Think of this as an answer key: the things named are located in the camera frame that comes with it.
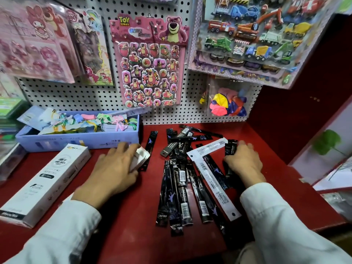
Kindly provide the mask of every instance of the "red table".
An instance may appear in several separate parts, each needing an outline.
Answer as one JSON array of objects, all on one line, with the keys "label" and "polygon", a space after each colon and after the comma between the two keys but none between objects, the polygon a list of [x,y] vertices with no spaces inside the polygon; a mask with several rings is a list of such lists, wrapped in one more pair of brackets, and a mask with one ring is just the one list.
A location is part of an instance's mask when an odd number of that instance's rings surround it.
[{"label": "red table", "polygon": [[[299,174],[285,165],[247,123],[190,124],[190,126],[222,133],[227,139],[251,142],[263,162],[262,172],[267,181],[293,207],[297,216],[308,228],[322,230],[346,223],[310,185],[299,180]],[[192,194],[189,201],[194,225],[185,227],[183,236],[171,237],[169,227],[155,227],[164,164],[164,157],[160,152],[166,146],[167,128],[180,130],[175,124],[144,126],[142,146],[145,146],[150,131],[159,131],[148,169],[140,174],[136,185],[131,190],[111,200],[109,207],[104,209],[104,213],[116,213],[116,216],[103,217],[98,234],[94,235],[96,237],[93,237],[89,250],[85,252],[91,263],[94,263],[92,261],[94,257],[98,259],[98,263],[174,263],[226,250],[216,225],[213,222],[207,225],[201,223]],[[91,159],[35,228],[28,229],[0,222],[1,263],[21,250],[24,243],[48,220],[58,205],[86,180],[99,154],[107,151],[108,149],[91,151]],[[57,152],[29,154],[11,178],[1,186],[0,206],[56,154]],[[219,150],[212,156],[222,168],[223,150]]]}]

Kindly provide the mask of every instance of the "light blue storage box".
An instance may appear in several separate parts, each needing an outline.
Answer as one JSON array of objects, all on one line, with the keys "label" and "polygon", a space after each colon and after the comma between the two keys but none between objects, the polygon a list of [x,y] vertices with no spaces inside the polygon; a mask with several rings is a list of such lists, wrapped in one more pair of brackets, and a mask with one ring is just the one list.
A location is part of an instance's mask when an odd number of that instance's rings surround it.
[{"label": "light blue storage box", "polygon": [[[98,115],[108,114],[111,111],[65,111],[70,115],[86,114]],[[118,132],[89,132],[89,133],[66,133],[66,134],[44,134],[36,135],[37,130],[25,126],[17,134],[16,140],[28,152],[61,151],[67,144],[88,146],[89,149],[117,147],[119,142],[134,144],[139,142],[140,119],[137,118],[137,129],[126,129]]]}]

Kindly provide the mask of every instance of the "green leaf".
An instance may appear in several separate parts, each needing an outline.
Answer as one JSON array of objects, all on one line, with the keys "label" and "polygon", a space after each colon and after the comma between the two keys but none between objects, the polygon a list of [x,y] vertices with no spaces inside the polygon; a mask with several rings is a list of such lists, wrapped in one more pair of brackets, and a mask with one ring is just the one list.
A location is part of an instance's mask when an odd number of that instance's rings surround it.
[{"label": "green leaf", "polygon": [[326,155],[340,142],[341,137],[333,130],[327,129],[313,142],[313,149],[319,155]]}]

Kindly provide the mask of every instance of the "white sleeve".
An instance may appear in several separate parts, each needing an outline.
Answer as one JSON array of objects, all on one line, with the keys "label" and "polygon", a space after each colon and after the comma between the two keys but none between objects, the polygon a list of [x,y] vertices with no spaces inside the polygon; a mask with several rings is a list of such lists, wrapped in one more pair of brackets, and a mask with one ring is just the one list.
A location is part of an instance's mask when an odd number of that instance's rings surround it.
[{"label": "white sleeve", "polygon": [[269,183],[249,187],[240,200],[265,263],[352,263],[345,251],[309,230]]},{"label": "white sleeve", "polygon": [[92,206],[76,200],[66,201],[27,241],[20,253],[5,263],[79,263],[100,220],[100,213]]}]

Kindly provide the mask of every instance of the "pegboard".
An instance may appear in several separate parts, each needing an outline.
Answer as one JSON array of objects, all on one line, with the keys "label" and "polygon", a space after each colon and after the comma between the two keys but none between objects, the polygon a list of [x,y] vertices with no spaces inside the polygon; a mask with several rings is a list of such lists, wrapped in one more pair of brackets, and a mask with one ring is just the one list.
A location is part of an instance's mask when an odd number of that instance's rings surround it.
[{"label": "pegboard", "polygon": [[[18,78],[28,100],[43,108],[53,107],[62,111],[116,111],[126,109],[122,105],[119,74],[111,40],[109,19],[116,19],[118,13],[134,15],[150,14],[152,17],[166,18],[168,15],[182,17],[184,25],[191,26],[193,0],[178,0],[175,6],[140,2],[138,0],[58,0],[72,8],[92,8],[101,14],[105,36],[112,65],[115,86],[96,86],[82,84],[79,79],[74,84],[50,82],[41,79]],[[199,103],[206,88],[206,74],[189,71],[184,66],[181,103],[173,107],[158,107],[150,113],[141,115],[143,124],[181,124],[200,122],[245,121],[247,117],[209,117]],[[255,85],[247,93],[245,108],[249,114],[261,90]]]}]

